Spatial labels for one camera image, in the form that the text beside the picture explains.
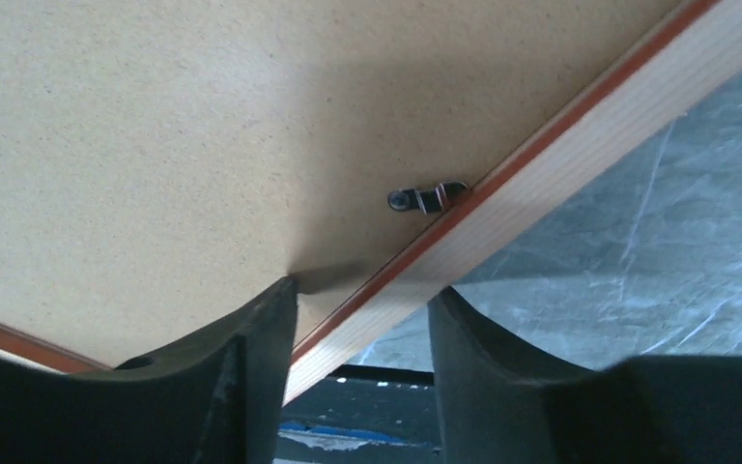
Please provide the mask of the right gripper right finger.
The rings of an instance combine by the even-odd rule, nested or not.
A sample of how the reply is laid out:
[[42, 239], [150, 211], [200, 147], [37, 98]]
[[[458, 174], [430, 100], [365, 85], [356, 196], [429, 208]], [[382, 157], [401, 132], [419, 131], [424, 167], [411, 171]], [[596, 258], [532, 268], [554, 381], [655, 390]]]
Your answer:
[[560, 359], [456, 290], [428, 304], [447, 463], [742, 463], [742, 357]]

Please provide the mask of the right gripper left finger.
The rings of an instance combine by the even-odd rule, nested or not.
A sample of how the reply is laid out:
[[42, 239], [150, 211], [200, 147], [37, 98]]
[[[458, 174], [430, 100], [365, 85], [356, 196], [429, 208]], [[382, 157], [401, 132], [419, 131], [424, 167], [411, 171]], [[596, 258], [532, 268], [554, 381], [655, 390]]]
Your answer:
[[298, 319], [283, 277], [111, 370], [0, 359], [0, 463], [270, 463]]

